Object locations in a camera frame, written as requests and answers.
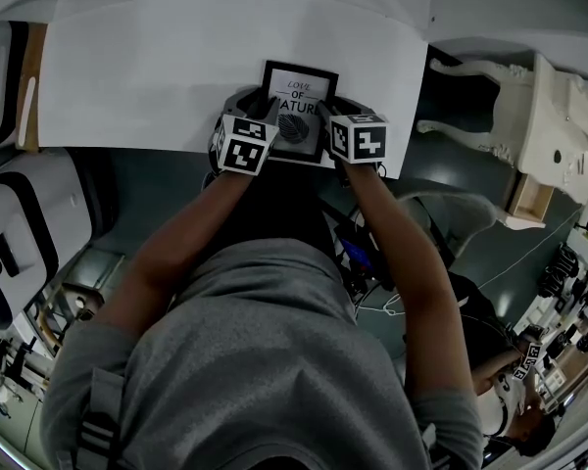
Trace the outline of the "black device with blue screen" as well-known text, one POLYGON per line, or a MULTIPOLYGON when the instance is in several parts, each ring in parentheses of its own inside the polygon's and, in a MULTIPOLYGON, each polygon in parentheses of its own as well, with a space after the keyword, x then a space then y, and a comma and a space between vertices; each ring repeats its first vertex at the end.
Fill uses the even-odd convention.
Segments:
POLYGON ((373 265, 368 253, 367 244, 359 236, 353 234, 338 234, 346 255, 349 257, 358 270, 366 273, 373 273, 373 265))

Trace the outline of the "cream ornate dressing table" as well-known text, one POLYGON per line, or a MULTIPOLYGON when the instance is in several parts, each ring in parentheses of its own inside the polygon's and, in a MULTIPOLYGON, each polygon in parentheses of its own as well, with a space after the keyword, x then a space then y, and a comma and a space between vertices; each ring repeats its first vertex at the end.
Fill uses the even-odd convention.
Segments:
POLYGON ((499 88, 493 126, 467 132, 442 121, 421 120, 420 133, 437 131, 451 140, 511 165, 519 174, 505 204, 501 223, 511 230, 541 228, 555 190, 584 205, 588 199, 588 82, 556 70, 541 54, 532 69, 491 61, 431 70, 451 78, 486 77, 499 88))

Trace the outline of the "brown cardboard box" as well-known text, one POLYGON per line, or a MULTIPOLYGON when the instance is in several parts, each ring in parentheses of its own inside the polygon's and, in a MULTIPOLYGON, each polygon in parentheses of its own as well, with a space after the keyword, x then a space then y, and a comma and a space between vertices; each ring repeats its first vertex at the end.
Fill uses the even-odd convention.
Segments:
POLYGON ((24 51, 16 117, 16 147, 28 153, 39 152, 38 98, 41 62, 48 25, 31 23, 24 51))

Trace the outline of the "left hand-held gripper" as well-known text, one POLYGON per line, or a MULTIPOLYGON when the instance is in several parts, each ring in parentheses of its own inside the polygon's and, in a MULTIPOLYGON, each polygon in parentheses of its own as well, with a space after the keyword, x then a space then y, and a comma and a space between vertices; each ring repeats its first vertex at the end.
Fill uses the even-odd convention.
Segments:
POLYGON ((279 133, 278 97, 267 98, 259 108, 260 86, 250 86, 228 97, 212 136, 210 162, 216 172, 258 175, 279 133))

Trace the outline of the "person's right forearm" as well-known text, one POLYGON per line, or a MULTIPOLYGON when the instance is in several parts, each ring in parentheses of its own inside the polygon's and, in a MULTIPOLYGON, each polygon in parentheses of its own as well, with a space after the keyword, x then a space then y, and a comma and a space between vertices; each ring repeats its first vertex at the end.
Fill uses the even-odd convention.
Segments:
POLYGON ((438 251, 375 170, 344 164, 359 209, 386 259, 407 317, 451 323, 458 305, 438 251))

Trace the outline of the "person's left forearm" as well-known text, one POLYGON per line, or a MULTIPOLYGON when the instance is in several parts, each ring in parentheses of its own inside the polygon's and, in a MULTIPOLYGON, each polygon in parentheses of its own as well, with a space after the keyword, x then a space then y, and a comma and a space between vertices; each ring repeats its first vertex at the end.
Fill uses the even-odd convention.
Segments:
POLYGON ((141 247, 113 301, 127 307, 166 305, 252 180, 247 174, 220 174, 141 247))

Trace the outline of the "person's black trousers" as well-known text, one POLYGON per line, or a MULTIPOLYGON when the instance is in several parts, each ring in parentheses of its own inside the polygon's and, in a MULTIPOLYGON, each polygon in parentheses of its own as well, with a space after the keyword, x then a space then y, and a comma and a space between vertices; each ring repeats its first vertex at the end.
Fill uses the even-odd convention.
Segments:
POLYGON ((268 163, 254 177, 207 251, 254 240, 294 239, 330 258, 335 256, 329 226, 310 176, 293 164, 268 163))

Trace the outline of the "person's grey t-shirt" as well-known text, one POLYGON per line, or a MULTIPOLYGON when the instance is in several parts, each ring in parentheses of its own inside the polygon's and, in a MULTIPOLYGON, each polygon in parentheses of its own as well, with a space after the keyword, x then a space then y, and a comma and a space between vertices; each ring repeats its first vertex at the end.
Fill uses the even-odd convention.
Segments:
POLYGON ((480 470, 473 393, 409 398, 387 350, 360 329, 335 264, 290 239, 227 247, 200 265, 143 336, 89 321, 66 336, 41 416, 57 467, 75 464, 96 401, 113 466, 430 470, 433 448, 480 470))

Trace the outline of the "black framed nature picture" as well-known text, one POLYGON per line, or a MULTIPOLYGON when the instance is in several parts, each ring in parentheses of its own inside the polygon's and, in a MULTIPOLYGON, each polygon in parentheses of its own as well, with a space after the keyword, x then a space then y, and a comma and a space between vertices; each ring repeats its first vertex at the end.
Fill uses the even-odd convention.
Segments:
POLYGON ((324 153, 320 135, 320 101, 336 93, 339 74, 274 60, 266 61, 262 88, 278 100, 279 135, 270 152, 273 159, 320 165, 324 153))

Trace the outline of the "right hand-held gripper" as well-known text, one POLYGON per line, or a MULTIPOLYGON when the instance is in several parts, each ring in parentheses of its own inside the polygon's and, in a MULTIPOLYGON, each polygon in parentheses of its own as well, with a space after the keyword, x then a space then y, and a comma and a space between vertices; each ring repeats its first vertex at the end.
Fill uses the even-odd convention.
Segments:
POLYGON ((352 165, 380 163, 386 158, 389 123, 372 108, 336 96, 334 116, 325 103, 318 103, 318 116, 328 125, 329 152, 332 157, 352 165))

